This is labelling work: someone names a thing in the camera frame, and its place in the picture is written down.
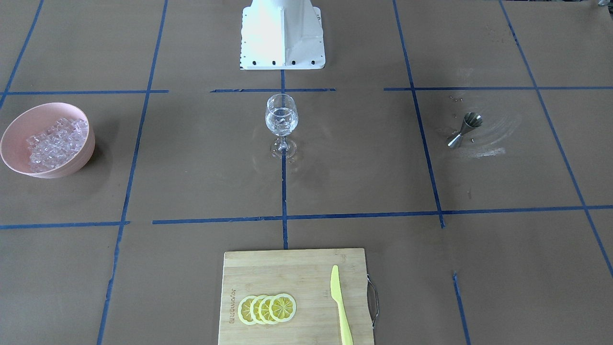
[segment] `glass base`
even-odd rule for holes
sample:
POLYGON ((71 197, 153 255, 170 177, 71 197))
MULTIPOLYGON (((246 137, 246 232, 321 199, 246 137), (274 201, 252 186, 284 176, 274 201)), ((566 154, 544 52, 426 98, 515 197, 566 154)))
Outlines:
MULTIPOLYGON (((281 145, 283 143, 283 138, 277 138, 275 142, 270 146, 270 151, 272 152, 273 157, 281 158, 283 156, 283 149, 281 145)), ((296 143, 292 139, 285 139, 286 148, 285 148, 285 158, 289 158, 296 153, 296 143)))

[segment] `cutting board handle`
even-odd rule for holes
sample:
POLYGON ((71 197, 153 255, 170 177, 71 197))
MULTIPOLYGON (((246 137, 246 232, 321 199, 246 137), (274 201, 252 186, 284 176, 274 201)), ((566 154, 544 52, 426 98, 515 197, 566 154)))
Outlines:
POLYGON ((379 318, 379 292, 377 292, 377 288, 375 287, 375 285, 373 284, 373 282, 370 280, 370 274, 366 274, 366 280, 368 281, 368 286, 367 289, 370 288, 370 290, 373 291, 373 296, 375 298, 375 314, 373 315, 372 312, 372 308, 371 303, 370 303, 370 294, 367 293, 366 294, 366 298, 368 300, 368 311, 370 312, 370 319, 373 321, 373 330, 375 329, 375 323, 377 322, 377 319, 379 318))

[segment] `pink bowl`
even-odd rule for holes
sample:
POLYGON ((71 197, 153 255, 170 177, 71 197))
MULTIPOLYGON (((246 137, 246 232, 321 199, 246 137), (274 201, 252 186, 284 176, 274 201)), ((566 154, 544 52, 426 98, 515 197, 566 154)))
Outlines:
POLYGON ((54 179, 70 175, 81 169, 94 153, 95 144, 94 131, 81 109, 66 103, 46 103, 24 112, 10 123, 0 141, 0 155, 9 168, 20 174, 54 179), (85 138, 83 147, 72 159, 55 169, 32 172, 28 164, 30 151, 26 139, 43 132, 62 117, 81 119, 88 124, 87 138, 85 138))

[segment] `glass stem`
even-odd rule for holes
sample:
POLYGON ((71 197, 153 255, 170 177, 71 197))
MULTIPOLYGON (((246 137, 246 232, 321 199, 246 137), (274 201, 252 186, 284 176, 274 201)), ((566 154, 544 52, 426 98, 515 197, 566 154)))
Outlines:
POLYGON ((287 142, 285 141, 285 136, 283 136, 283 140, 281 141, 281 145, 279 145, 279 150, 281 150, 281 151, 287 150, 287 142))

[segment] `lemon slice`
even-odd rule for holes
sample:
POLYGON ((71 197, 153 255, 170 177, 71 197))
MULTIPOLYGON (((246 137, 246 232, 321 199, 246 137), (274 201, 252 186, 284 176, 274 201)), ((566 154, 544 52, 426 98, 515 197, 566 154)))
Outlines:
POLYGON ((296 300, 287 293, 280 293, 272 298, 269 311, 275 321, 290 321, 296 313, 296 300))
POLYGON ((256 323, 255 320, 251 317, 251 313, 249 312, 251 303, 253 302, 254 298, 254 295, 249 295, 243 298, 242 301, 238 304, 238 319, 245 325, 253 325, 256 323))
POLYGON ((260 303, 264 298, 268 297, 268 295, 259 295, 253 298, 251 305, 249 306, 249 314, 251 318, 256 322, 256 324, 265 325, 266 323, 260 319, 260 315, 258 314, 260 303))
POLYGON ((264 298, 257 307, 257 316, 268 325, 275 325, 278 323, 278 321, 273 319, 272 315, 270 315, 270 304, 275 297, 276 296, 268 296, 264 298))

